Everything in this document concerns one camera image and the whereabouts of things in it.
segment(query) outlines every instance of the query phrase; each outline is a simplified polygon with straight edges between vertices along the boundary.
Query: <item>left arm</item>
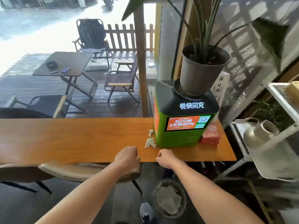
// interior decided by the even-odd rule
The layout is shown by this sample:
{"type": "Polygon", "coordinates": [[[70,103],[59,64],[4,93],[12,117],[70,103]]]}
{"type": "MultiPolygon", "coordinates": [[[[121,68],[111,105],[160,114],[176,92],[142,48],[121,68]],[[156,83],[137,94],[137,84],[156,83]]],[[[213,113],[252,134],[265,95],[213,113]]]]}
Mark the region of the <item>left arm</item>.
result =
{"type": "Polygon", "coordinates": [[[136,147],[125,147],[115,161],[86,180],[45,214],[36,224],[90,224],[117,180],[140,162],[136,147]]]}

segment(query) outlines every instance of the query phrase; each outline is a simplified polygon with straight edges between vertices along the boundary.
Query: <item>wooden table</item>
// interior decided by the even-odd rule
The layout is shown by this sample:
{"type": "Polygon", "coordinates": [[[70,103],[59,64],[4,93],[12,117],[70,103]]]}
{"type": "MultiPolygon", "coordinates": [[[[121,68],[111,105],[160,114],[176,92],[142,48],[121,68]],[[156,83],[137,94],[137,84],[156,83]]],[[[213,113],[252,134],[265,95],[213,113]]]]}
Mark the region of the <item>wooden table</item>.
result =
{"type": "Polygon", "coordinates": [[[63,81],[65,81],[68,84],[68,86],[66,87],[65,95],[69,94],[70,87],[73,86],[83,94],[89,96],[90,98],[93,98],[98,85],[94,79],[91,79],[83,73],[92,55],[92,52],[54,52],[41,66],[39,66],[38,69],[34,71],[32,75],[59,76],[63,81]],[[51,70],[47,67],[46,64],[50,61],[56,61],[56,69],[51,70]],[[66,68],[70,68],[70,70],[66,73],[62,73],[62,71],[66,68]],[[81,74],[83,74],[86,78],[93,82],[92,88],[89,92],[86,92],[78,84],[76,84],[77,78],[81,74]]]}
{"type": "MultiPolygon", "coordinates": [[[[184,161],[235,161],[219,120],[218,146],[198,143],[172,148],[184,161]]],[[[138,148],[142,162],[155,162],[160,148],[144,149],[153,118],[0,119],[0,163],[35,165],[113,162],[128,145],[138,148]]]]}

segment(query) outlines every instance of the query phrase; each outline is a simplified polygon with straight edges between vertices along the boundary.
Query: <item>wooden fence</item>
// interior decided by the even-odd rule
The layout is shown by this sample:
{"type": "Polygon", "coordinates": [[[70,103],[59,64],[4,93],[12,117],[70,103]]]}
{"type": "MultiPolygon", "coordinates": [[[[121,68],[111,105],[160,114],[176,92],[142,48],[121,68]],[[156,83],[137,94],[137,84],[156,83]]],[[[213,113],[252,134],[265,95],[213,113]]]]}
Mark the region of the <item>wooden fence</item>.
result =
{"type": "MultiPolygon", "coordinates": [[[[150,24],[150,28],[146,29],[146,26],[144,25],[145,28],[145,36],[146,34],[150,34],[150,47],[147,48],[147,39],[145,39],[145,48],[147,51],[154,51],[154,47],[153,47],[153,35],[155,33],[155,30],[153,28],[153,25],[150,24]]],[[[135,29],[133,28],[133,24],[130,24],[130,29],[126,28],[126,25],[123,24],[123,29],[119,29],[118,24],[115,24],[115,30],[112,30],[112,27],[110,24],[108,24],[108,30],[105,30],[106,34],[110,35],[110,40],[112,43],[112,50],[114,52],[116,51],[120,51],[120,52],[129,52],[129,51],[136,51],[136,44],[135,44],[135,29]],[[118,46],[119,48],[116,48],[115,46],[115,40],[114,40],[114,34],[116,34],[117,37],[117,41],[118,41],[118,46]],[[125,47],[123,48],[123,44],[121,42],[121,34],[123,34],[124,36],[124,41],[125,41],[125,47]],[[128,34],[131,37],[131,47],[129,47],[129,42],[128,42],[128,34]]]]}

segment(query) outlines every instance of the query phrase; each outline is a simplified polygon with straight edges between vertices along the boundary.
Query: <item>forearm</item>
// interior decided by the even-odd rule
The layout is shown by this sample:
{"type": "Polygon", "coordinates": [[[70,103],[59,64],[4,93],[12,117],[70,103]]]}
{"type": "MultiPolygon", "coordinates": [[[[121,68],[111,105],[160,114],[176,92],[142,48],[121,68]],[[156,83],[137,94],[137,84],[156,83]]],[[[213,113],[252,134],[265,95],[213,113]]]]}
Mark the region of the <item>forearm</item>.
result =
{"type": "Polygon", "coordinates": [[[205,223],[263,223],[242,202],[187,166],[185,162],[175,160],[172,169],[205,223]]]}
{"type": "Polygon", "coordinates": [[[121,167],[111,163],[70,192],[36,224],[90,224],[121,175],[121,167]]]}

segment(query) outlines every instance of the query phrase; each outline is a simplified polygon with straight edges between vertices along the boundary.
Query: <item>white sneaker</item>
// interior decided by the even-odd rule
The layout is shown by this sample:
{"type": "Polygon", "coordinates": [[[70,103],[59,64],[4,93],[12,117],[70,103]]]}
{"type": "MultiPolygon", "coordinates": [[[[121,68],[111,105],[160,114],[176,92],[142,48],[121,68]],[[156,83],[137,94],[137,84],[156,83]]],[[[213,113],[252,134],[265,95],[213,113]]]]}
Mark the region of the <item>white sneaker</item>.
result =
{"type": "Polygon", "coordinates": [[[150,221],[153,218],[152,207],[149,203],[143,203],[140,206],[140,218],[142,222],[150,221]]]}

